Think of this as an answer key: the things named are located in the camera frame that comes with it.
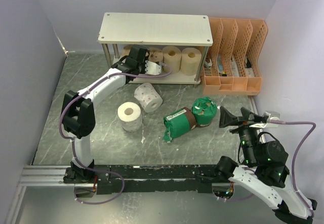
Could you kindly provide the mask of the brown roll white label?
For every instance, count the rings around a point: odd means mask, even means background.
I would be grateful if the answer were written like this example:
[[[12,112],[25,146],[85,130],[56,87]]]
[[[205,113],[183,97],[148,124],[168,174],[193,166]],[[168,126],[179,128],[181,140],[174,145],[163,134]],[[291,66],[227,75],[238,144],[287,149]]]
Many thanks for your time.
[[[132,45],[126,45],[126,46],[124,46],[122,56],[123,57],[124,56],[128,56],[129,53],[130,53],[131,48],[132,48]]]

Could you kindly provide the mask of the brown roll with cartoon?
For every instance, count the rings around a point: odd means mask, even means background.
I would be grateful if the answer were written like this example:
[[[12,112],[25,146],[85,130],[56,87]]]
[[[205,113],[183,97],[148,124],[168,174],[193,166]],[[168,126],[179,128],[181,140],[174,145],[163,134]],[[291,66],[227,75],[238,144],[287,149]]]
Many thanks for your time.
[[[154,63],[160,63],[164,60],[164,55],[161,49],[155,47],[149,47],[149,57],[148,60]]]

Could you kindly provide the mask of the green paper roll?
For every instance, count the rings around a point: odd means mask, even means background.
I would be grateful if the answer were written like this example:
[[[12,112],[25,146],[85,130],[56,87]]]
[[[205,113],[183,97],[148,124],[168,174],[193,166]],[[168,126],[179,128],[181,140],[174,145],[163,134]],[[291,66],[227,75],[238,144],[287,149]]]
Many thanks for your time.
[[[198,127],[206,127],[211,124],[217,113],[217,105],[209,97],[198,98],[192,105],[193,113]]]

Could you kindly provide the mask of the tan unwrapped paper roll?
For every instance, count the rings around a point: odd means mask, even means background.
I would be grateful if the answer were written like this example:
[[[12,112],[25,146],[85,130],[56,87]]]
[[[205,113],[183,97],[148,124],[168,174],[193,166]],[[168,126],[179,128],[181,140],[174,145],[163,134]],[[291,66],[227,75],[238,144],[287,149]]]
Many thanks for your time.
[[[201,52],[196,48],[185,48],[182,50],[180,70],[186,76],[193,76],[197,73],[201,61]]]
[[[172,73],[178,73],[180,70],[182,52],[178,47],[166,46],[162,49],[164,64],[172,69]]]

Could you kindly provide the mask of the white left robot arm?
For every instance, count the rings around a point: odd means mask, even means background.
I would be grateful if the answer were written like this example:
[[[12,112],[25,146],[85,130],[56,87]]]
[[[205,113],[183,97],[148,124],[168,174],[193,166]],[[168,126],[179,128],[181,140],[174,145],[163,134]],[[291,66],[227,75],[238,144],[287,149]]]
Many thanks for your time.
[[[88,183],[95,176],[90,147],[90,134],[96,125],[95,107],[118,88],[145,74],[148,57],[147,48],[133,45],[130,53],[113,64],[101,78],[78,92],[70,90],[65,94],[59,132],[71,142],[71,170],[81,182]]]

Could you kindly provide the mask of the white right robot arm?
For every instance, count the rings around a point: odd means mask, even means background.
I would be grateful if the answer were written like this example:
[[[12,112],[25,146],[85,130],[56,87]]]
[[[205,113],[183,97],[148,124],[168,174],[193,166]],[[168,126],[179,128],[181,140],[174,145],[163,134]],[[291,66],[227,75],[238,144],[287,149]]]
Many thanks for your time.
[[[266,131],[259,129],[284,125],[275,112],[262,116],[242,107],[241,116],[234,116],[225,107],[219,107],[219,127],[233,127],[230,133],[237,133],[244,161],[238,164],[222,156],[215,169],[215,178],[238,183],[266,203],[275,216],[285,223],[312,223],[317,202],[306,198],[297,188],[295,168],[288,168],[288,153],[280,141],[274,138],[262,142]]]

